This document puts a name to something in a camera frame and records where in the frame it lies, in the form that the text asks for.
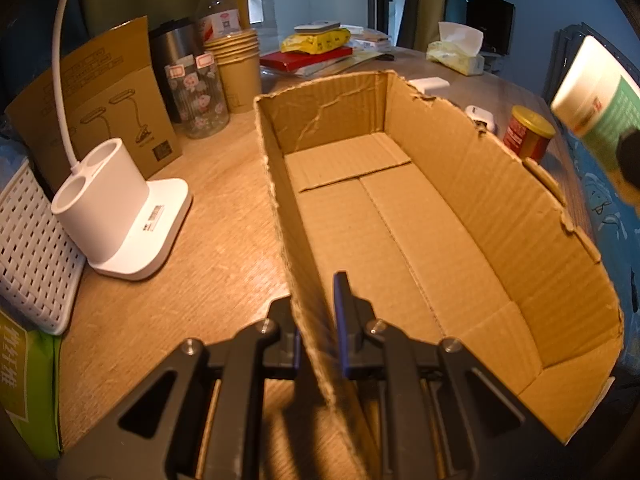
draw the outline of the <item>blue wall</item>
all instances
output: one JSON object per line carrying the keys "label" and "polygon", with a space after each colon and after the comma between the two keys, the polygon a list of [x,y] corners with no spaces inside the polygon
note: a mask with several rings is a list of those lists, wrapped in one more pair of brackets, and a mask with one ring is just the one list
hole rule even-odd
{"label": "blue wall", "polygon": [[503,78],[542,93],[554,32],[585,22],[640,67],[640,40],[615,0],[506,0],[516,6]]}

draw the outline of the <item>screw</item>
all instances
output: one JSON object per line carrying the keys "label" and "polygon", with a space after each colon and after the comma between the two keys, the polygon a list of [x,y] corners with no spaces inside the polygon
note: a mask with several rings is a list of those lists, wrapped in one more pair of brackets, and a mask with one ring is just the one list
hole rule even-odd
{"label": "screw", "polygon": [[455,337],[447,337],[446,339],[442,340],[442,347],[444,348],[445,352],[453,354],[462,350],[462,343],[460,342],[460,339],[457,339]]}
{"label": "screw", "polygon": [[258,321],[258,323],[255,324],[255,327],[256,330],[261,334],[267,334],[269,332],[273,332],[276,329],[276,324],[271,319],[266,317],[263,320]]}
{"label": "screw", "polygon": [[197,339],[185,339],[180,346],[182,351],[187,355],[193,355],[200,349],[200,342]]}
{"label": "screw", "polygon": [[381,335],[386,330],[386,323],[381,319],[372,319],[367,323],[366,329],[371,335]]}

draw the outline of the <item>plastic basket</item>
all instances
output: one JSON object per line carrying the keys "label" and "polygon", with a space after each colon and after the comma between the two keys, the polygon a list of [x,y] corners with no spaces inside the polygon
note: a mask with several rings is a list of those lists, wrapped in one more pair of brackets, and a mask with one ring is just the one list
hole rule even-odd
{"label": "plastic basket", "polygon": [[43,332],[60,335],[84,260],[25,161],[0,193],[0,294]]}

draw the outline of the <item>desk lamp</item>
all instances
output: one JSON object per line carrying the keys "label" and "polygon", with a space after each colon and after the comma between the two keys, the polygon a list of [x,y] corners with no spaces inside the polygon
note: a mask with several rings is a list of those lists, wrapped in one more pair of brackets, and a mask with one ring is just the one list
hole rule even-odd
{"label": "desk lamp", "polygon": [[169,255],[191,205],[180,178],[145,181],[122,139],[107,139],[78,161],[66,124],[60,78],[60,35],[66,0],[59,0],[53,26],[51,68],[56,113],[71,175],[51,211],[96,272],[142,280]]}

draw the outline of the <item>wooden table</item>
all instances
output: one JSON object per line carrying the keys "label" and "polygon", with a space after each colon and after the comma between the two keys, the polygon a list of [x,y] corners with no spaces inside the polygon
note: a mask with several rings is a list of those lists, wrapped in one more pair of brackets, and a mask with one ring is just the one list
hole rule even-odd
{"label": "wooden table", "polygon": [[[465,77],[398,50],[393,62],[370,61],[356,70],[394,69],[406,78],[440,76],[446,96],[464,108],[492,111],[500,136],[511,106],[523,104],[552,119],[529,91],[484,74]],[[296,80],[265,80],[270,88]],[[155,178],[179,176],[190,185],[193,206],[166,265],[150,280],[128,283],[86,268],[60,370],[60,422],[65,447],[89,428],[188,336],[205,343],[230,338],[266,314],[287,294],[258,154],[252,112],[201,140],[182,139],[184,154]],[[591,232],[582,193],[564,140],[550,144],[543,165],[567,195],[575,221]],[[268,381],[263,427],[265,478],[354,478],[344,445],[326,416],[308,366],[296,384]]]}

